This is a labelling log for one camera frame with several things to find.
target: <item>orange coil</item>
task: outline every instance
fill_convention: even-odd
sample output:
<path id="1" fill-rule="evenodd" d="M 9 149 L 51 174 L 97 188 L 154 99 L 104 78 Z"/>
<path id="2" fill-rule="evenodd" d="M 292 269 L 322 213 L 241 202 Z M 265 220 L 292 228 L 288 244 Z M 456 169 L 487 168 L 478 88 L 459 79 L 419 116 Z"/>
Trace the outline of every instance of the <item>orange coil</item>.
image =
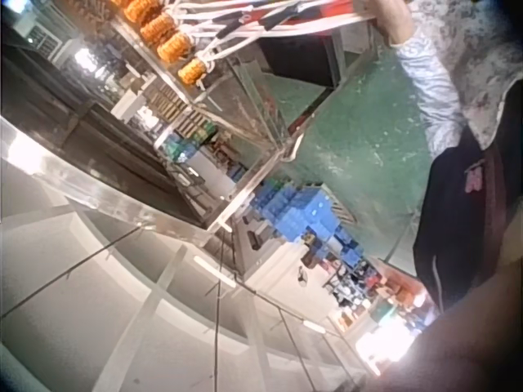
<path id="1" fill-rule="evenodd" d="M 190 49 L 190 40 L 183 33 L 176 33 L 158 47 L 158 56 L 163 61 L 174 63 Z"/>
<path id="2" fill-rule="evenodd" d="M 195 84 L 207 72 L 207 67 L 198 58 L 194 58 L 178 71 L 178 76 L 185 84 Z"/>
<path id="3" fill-rule="evenodd" d="M 141 36 L 147 43 L 157 42 L 165 33 L 175 29 L 174 20 L 166 13 L 160 14 L 140 29 Z"/>
<path id="4" fill-rule="evenodd" d="M 132 23 L 141 23 L 149 12 L 160 7 L 159 0 L 133 0 L 123 14 Z"/>

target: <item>metal rod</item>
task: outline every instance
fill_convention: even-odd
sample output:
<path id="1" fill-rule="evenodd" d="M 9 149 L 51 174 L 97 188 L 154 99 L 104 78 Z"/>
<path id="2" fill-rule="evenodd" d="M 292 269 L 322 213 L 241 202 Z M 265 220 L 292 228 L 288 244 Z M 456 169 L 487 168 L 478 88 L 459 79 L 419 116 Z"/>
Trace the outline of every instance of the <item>metal rod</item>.
<path id="1" fill-rule="evenodd" d="M 330 345 L 329 341 L 327 340 L 327 337 L 326 337 L 325 335 L 323 335 L 322 337 L 324 338 L 325 343 L 327 343 L 327 347 L 328 347 L 328 348 L 330 349 L 330 351 L 333 353 L 334 358 L 338 361 L 338 363 L 339 363 L 340 366 L 343 368 L 343 370 L 345 371 L 345 373 L 347 374 L 347 376 L 351 379 L 351 383 L 352 383 L 352 385 L 355 385 L 354 378 L 352 378 L 351 373 L 350 373 L 349 370 L 345 367 L 345 365 L 343 364 L 343 362 L 342 362 L 342 360 L 340 359 L 340 357 L 337 356 L 336 351 L 334 351 L 334 348 Z"/>
<path id="2" fill-rule="evenodd" d="M 333 325 L 334 329 L 336 330 L 336 324 L 334 323 L 334 321 L 331 319 L 331 318 L 328 318 L 330 323 Z M 337 335 L 337 337 L 339 337 L 340 339 L 343 340 L 343 342 L 346 344 L 346 346 L 348 347 L 349 351 L 356 357 L 356 359 L 360 362 L 361 364 L 361 367 L 363 369 L 365 369 L 366 371 L 368 370 L 367 369 L 367 364 L 364 362 L 363 359 L 361 359 L 361 357 L 358 355 L 358 353 L 356 353 L 354 351 L 354 349 L 352 348 L 352 346 L 349 344 L 348 341 L 346 341 L 346 338 L 340 333 L 339 335 Z"/>
<path id="3" fill-rule="evenodd" d="M 46 288 L 48 288 L 49 286 L 51 286 L 54 282 L 56 282 L 57 280 L 59 280 L 60 278 L 63 278 L 64 276 L 66 275 L 69 275 L 71 274 L 75 269 L 77 269 L 79 266 L 81 266 L 82 264 L 85 264 L 87 263 L 90 259 L 92 259 L 94 256 L 96 255 L 99 255 L 100 253 L 102 253 L 103 251 L 109 249 L 110 247 L 112 247 L 113 245 L 115 245 L 116 243 L 118 243 L 119 241 L 123 240 L 124 238 L 128 237 L 129 235 L 137 232 L 138 230 L 140 229 L 140 227 L 135 227 L 134 229 L 132 229 L 130 232 L 128 232 L 127 234 L 124 234 L 123 236 L 121 237 L 118 237 L 116 238 L 114 241 L 111 241 L 110 243 L 108 243 L 107 245 L 105 245 L 103 248 L 99 249 L 98 251 L 92 253 L 90 256 L 87 256 L 85 259 L 79 261 L 78 263 L 76 263 L 75 265 L 73 265 L 72 267 L 69 267 L 68 269 L 66 269 L 64 272 L 62 272 L 61 274 L 59 274 L 58 276 L 56 276 L 55 278 L 53 278 L 52 280 L 50 280 L 49 282 L 45 283 L 43 286 L 41 286 L 39 289 L 37 289 L 36 291 L 34 291 L 32 294 L 29 294 L 26 298 L 24 298 L 22 301 L 20 301 L 18 304 L 14 305 L 12 308 L 10 308 L 6 313 L 4 313 L 2 316 L 0 316 L 0 321 L 4 320 L 5 317 L 7 317 L 10 313 L 14 312 L 15 310 L 17 310 L 18 308 L 20 308 L 23 304 L 25 304 L 26 302 L 30 301 L 32 298 L 34 298 L 37 294 L 39 294 L 40 292 L 44 291 Z"/>
<path id="4" fill-rule="evenodd" d="M 303 371 L 305 372 L 307 379 L 311 383 L 312 390 L 314 392 L 317 392 L 316 388 L 314 387 L 314 382 L 312 382 L 311 375 L 309 374 L 309 371 L 307 370 L 305 363 L 303 362 L 302 355 L 300 354 L 300 350 L 297 349 L 296 342 L 294 341 L 293 334 L 291 333 L 290 329 L 288 329 L 287 322 L 285 321 L 284 314 L 281 311 L 281 308 L 278 307 L 279 316 L 281 317 L 282 321 L 284 322 L 285 329 L 287 330 L 288 337 L 290 337 L 291 342 L 293 343 L 294 349 L 296 350 L 296 355 L 300 359 L 300 363 L 302 364 Z"/>
<path id="5" fill-rule="evenodd" d="M 223 266 L 223 246 L 225 244 L 225 230 L 221 235 L 221 255 L 220 272 Z M 221 280 L 218 280 L 218 292 L 216 294 L 216 325 L 214 327 L 214 392 L 218 392 L 218 329 L 220 328 L 220 301 L 221 301 Z"/>

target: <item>bright light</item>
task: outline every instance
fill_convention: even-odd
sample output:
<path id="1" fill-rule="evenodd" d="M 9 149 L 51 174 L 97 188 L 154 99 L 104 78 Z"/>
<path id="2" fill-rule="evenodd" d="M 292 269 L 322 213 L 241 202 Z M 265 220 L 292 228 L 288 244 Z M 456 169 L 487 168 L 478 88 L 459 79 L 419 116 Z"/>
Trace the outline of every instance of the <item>bright light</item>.
<path id="1" fill-rule="evenodd" d="M 94 61 L 94 57 L 86 47 L 83 47 L 74 55 L 76 62 L 84 69 L 89 72 L 95 72 L 97 63 Z"/>
<path id="2" fill-rule="evenodd" d="M 223 223 L 220 223 L 220 226 L 223 227 L 223 229 L 227 232 L 227 233 L 232 233 L 232 228 L 225 222 Z"/>
<path id="3" fill-rule="evenodd" d="M 192 167 L 187 167 L 187 170 L 189 170 L 189 172 L 193 173 L 195 176 L 199 177 L 198 172 L 195 169 L 193 169 Z"/>
<path id="4" fill-rule="evenodd" d="M 7 8 L 13 10 L 17 14 L 21 14 L 29 0 L 7 0 L 5 5 Z"/>
<path id="5" fill-rule="evenodd" d="M 200 256 L 195 256 L 194 261 L 196 264 L 198 264 L 200 267 L 202 267 L 207 272 L 211 273 L 212 275 L 216 276 L 218 279 L 220 279 L 223 283 L 225 283 L 227 286 L 231 286 L 232 288 L 236 287 L 236 282 L 229 278 L 228 276 L 225 276 L 220 271 L 218 271 L 216 268 L 213 268 L 209 263 L 207 263 L 204 259 L 202 259 Z"/>
<path id="6" fill-rule="evenodd" d="M 153 115 L 153 111 L 149 109 L 147 106 L 142 106 L 138 109 L 138 116 L 142 119 L 142 121 L 145 123 L 145 126 L 149 129 L 153 129 L 156 127 L 156 124 L 160 121 L 160 119 Z"/>
<path id="7" fill-rule="evenodd" d="M 313 331 L 316 331 L 318 333 L 325 334 L 325 328 L 323 328 L 321 325 L 315 324 L 312 321 L 309 320 L 303 320 L 303 325 L 305 325 L 307 328 L 310 328 Z"/>
<path id="8" fill-rule="evenodd" d="M 414 297 L 413 305 L 417 308 L 420 308 L 425 303 L 425 300 L 427 299 L 427 292 L 420 292 Z"/>
<path id="9" fill-rule="evenodd" d="M 42 172 L 42 160 L 46 150 L 24 134 L 18 134 L 7 152 L 7 161 L 32 176 Z"/>
<path id="10" fill-rule="evenodd" d="M 105 71 L 105 65 L 103 67 L 100 67 L 96 72 L 95 72 L 95 78 L 99 79 L 101 77 L 101 75 L 104 73 Z"/>
<path id="11" fill-rule="evenodd" d="M 356 342 L 358 354 L 369 364 L 383 359 L 397 362 L 405 355 L 414 341 L 401 318 L 391 318 L 374 333 L 366 333 Z"/>

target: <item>fluorescent light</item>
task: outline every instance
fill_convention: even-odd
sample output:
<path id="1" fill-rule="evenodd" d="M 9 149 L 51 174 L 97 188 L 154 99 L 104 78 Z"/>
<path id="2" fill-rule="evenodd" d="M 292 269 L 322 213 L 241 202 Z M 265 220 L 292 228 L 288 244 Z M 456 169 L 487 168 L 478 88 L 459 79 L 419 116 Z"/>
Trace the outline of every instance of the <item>fluorescent light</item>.
<path id="1" fill-rule="evenodd" d="M 209 272 L 210 274 L 213 274 L 218 279 L 220 279 L 223 283 L 225 283 L 227 286 L 231 286 L 232 288 L 236 287 L 236 282 L 229 278 L 228 276 L 225 276 L 220 271 L 218 271 L 216 268 L 212 267 L 209 263 L 207 263 L 203 258 L 200 256 L 195 256 L 194 261 L 196 264 L 198 264 L 200 267 L 202 267 L 204 270 Z"/>
<path id="2" fill-rule="evenodd" d="M 20 133 L 9 146 L 7 161 L 32 176 L 42 172 L 46 150 L 29 136 Z"/>
<path id="3" fill-rule="evenodd" d="M 193 169 L 192 167 L 189 167 L 189 166 L 188 166 L 188 167 L 187 167 L 187 170 L 189 170 L 189 172 L 193 173 L 195 176 L 199 177 L 198 172 L 197 172 L 195 169 Z"/>
<path id="4" fill-rule="evenodd" d="M 83 47 L 74 55 L 76 62 L 89 72 L 95 72 L 98 64 L 94 60 L 94 56 L 86 47 Z"/>
<path id="5" fill-rule="evenodd" d="M 323 328 L 321 325 L 315 324 L 312 321 L 309 320 L 303 320 L 303 325 L 305 325 L 307 328 L 310 328 L 313 331 L 316 331 L 318 333 L 325 334 L 325 328 Z"/>
<path id="6" fill-rule="evenodd" d="M 232 228 L 225 222 L 223 223 L 220 223 L 220 226 L 223 227 L 223 229 L 227 232 L 227 233 L 232 233 Z"/>
<path id="7" fill-rule="evenodd" d="M 6 0 L 5 5 L 17 14 L 21 14 L 29 0 Z"/>

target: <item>pink logo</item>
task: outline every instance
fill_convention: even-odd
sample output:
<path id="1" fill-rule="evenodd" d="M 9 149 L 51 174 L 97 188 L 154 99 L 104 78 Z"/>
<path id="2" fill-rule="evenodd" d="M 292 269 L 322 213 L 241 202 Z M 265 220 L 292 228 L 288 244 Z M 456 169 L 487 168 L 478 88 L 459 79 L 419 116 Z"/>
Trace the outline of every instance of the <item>pink logo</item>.
<path id="1" fill-rule="evenodd" d="M 481 188 L 483 188 L 483 170 L 481 166 L 478 166 L 467 171 L 467 183 L 465 184 L 465 192 L 469 194 L 473 190 L 481 190 Z"/>

